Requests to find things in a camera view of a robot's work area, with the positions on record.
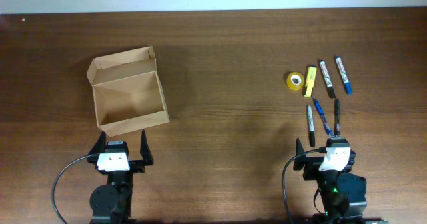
marker cap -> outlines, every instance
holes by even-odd
[[[346,90],[346,93],[351,95],[353,94],[352,86],[350,85],[350,82],[347,82],[344,84],[344,89]]]
[[[335,96],[335,91],[334,91],[334,88],[333,87],[328,87],[328,88],[326,88],[327,90],[328,90],[328,95],[329,95],[329,97],[330,98],[335,98],[336,96]]]
[[[308,134],[308,141],[310,142],[310,147],[316,146],[316,142],[314,141],[314,131],[310,131],[310,134]]]

open cardboard box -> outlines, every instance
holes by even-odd
[[[153,47],[97,57],[87,78],[97,125],[110,137],[169,122]]]

white label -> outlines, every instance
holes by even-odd
[[[308,129],[310,131],[314,131],[312,107],[310,106],[307,106],[307,116],[308,116]]]
[[[326,87],[331,87],[332,82],[331,82],[331,79],[329,77],[328,70],[326,69],[325,62],[321,61],[319,64],[320,64],[320,69],[322,70],[322,73],[323,73],[323,78],[325,79]]]
[[[123,144],[123,141],[109,141],[108,145],[120,145]]]
[[[129,171],[129,161],[126,153],[101,153],[99,154],[98,162],[96,163],[98,170],[102,171]]]
[[[349,147],[327,147],[326,155],[322,164],[320,164],[319,171],[342,171],[348,163],[350,151]]]
[[[336,65],[338,66],[338,69],[340,70],[342,82],[344,84],[346,84],[349,81],[348,81],[348,78],[347,78],[346,71],[344,70],[344,66],[342,65],[341,58],[337,58],[337,59],[335,59],[335,61],[336,61]]]

box flap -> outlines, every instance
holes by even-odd
[[[153,47],[143,47],[97,57],[87,70],[92,85],[157,71]]]

yellow highlighter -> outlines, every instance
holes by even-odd
[[[313,67],[313,66],[308,67],[304,97],[308,97],[308,98],[312,97],[314,79],[316,78],[316,71],[317,71],[316,67]]]

